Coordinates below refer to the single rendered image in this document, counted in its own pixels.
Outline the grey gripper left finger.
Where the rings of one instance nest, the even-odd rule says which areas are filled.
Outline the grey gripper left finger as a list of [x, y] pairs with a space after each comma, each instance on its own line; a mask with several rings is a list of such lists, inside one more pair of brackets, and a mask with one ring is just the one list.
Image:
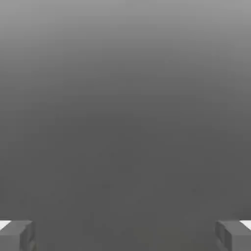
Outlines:
[[0, 220], [0, 251], [36, 251], [35, 222]]

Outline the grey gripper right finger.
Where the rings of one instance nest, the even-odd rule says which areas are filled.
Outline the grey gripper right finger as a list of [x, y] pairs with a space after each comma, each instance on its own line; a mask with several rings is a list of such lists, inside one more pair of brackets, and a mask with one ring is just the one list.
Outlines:
[[216, 221], [219, 251], [251, 251], [251, 220]]

